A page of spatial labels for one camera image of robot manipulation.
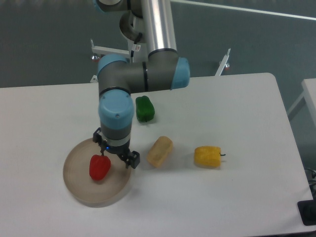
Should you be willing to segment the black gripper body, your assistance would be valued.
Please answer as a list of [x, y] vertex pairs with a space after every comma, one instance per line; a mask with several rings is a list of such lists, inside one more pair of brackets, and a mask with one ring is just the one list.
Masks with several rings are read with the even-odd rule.
[[120, 156], [121, 154], [128, 153], [129, 144], [130, 144], [130, 142], [126, 142], [125, 144], [123, 144], [121, 146], [110, 146], [109, 144], [104, 143], [103, 148], [106, 152], [108, 152], [110, 154], [115, 154], [115, 155]]

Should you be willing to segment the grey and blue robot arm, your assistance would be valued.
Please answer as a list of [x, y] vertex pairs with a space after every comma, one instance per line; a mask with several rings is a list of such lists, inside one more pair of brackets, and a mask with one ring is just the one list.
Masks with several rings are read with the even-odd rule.
[[170, 1], [97, 0], [94, 4], [103, 12], [124, 11], [126, 19], [134, 16], [143, 21], [140, 27], [126, 24], [135, 33], [134, 42], [145, 44], [143, 61], [108, 54], [98, 62], [100, 127], [93, 134], [101, 153], [115, 154], [126, 167], [136, 168], [140, 155], [129, 149], [134, 116], [131, 94], [186, 87], [189, 62], [177, 53]]

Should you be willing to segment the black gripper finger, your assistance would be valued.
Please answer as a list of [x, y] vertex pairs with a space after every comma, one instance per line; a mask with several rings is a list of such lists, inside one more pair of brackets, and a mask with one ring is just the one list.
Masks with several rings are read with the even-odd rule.
[[107, 149], [107, 141], [102, 138], [100, 127], [94, 131], [92, 140], [94, 143], [98, 144], [98, 146], [100, 147], [100, 153], [102, 156], [104, 156], [104, 152]]
[[125, 163], [125, 168], [131, 167], [136, 169], [140, 163], [140, 154], [136, 151], [124, 152], [123, 154], [119, 154], [118, 157]]

